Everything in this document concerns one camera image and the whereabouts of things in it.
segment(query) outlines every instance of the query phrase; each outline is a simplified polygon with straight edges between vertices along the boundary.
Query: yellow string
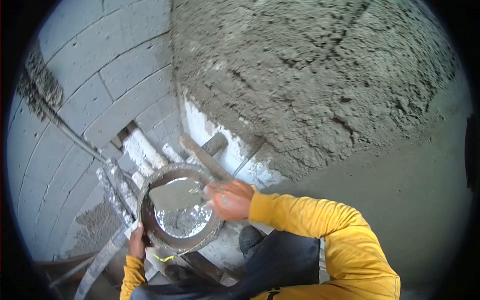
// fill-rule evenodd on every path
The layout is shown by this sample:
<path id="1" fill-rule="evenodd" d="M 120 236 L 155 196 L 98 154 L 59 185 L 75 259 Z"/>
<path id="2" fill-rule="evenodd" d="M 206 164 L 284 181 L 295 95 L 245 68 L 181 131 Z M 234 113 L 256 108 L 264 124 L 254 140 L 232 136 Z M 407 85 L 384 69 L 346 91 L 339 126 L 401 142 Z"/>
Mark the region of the yellow string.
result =
<path id="1" fill-rule="evenodd" d="M 191 249 L 188 249 L 187 251 L 182 252 L 182 253 L 180 253 L 180 254 L 175 254 L 175 255 L 172 255 L 172 256 L 169 256 L 169 257 L 165 257 L 165 258 L 160 258 L 160 257 L 158 257 L 158 255 L 153 254 L 152 252 L 150 252 L 150 254 L 153 255 L 153 257 L 155 257 L 155 258 L 158 259 L 159 261 L 161 261 L 161 262 L 166 262 L 166 261 L 168 261 L 168 260 L 170 260 L 170 259 L 174 259 L 175 257 L 179 257 L 179 256 L 182 256 L 182 255 L 184 255 L 184 254 L 187 254 L 188 252 L 190 252 L 190 250 L 191 250 Z"/>

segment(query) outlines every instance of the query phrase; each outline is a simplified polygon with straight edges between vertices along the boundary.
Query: wall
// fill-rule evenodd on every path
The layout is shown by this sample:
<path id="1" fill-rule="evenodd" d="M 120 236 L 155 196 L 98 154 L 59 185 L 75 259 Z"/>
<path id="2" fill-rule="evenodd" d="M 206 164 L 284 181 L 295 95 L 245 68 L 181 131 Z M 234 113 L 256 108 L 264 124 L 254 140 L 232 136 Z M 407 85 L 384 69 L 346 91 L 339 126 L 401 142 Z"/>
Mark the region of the wall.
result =
<path id="1" fill-rule="evenodd" d="M 125 170 L 134 163 L 109 141 L 132 120 L 157 151 L 166 142 L 178 147 L 183 129 L 168 31 L 167 0 L 64 0 L 38 35 L 64 89 L 58 114 Z M 36 261 L 66 257 L 78 232 L 90 230 L 75 219 L 102 202 L 95 175 L 101 164 L 53 124 L 40 122 L 18 95 L 8 129 L 12 207 L 26 247 Z"/>

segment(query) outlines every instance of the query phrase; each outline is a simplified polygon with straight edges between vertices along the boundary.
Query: left hand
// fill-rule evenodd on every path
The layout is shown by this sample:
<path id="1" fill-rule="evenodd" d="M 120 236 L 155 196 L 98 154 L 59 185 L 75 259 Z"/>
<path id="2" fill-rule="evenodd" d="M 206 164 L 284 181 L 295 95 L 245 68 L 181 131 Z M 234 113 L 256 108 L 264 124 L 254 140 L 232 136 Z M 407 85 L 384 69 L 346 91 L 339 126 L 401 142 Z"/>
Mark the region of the left hand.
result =
<path id="1" fill-rule="evenodd" d="M 130 251 L 128 254 L 141 261 L 145 260 L 145 243 L 143 241 L 143 235 L 144 226 L 139 222 L 137 229 L 130 234 Z"/>

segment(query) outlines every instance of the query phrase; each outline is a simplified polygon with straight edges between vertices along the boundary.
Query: black pants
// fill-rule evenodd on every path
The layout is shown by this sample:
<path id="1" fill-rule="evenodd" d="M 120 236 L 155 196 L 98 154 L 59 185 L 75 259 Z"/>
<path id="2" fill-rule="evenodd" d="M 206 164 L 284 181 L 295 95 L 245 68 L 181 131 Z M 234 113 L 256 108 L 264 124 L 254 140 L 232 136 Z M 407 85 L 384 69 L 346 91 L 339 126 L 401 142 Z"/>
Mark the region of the black pants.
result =
<path id="1" fill-rule="evenodd" d="M 139 286 L 131 300 L 250 299 L 279 287 L 319 284 L 320 240 L 274 230 L 255 247 L 244 278 L 231 287 L 208 282 Z"/>

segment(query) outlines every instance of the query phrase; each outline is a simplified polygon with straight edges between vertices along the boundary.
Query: right hand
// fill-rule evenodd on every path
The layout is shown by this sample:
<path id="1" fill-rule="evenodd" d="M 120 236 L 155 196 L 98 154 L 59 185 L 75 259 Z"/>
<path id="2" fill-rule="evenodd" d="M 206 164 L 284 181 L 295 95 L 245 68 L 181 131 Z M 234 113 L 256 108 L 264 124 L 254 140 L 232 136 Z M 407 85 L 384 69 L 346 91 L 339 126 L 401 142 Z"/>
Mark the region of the right hand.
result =
<path id="1" fill-rule="evenodd" d="M 204 192 L 211 200 L 207 204 L 225 221 L 240 221 L 248 218 L 255 191 L 241 180 L 212 182 Z"/>

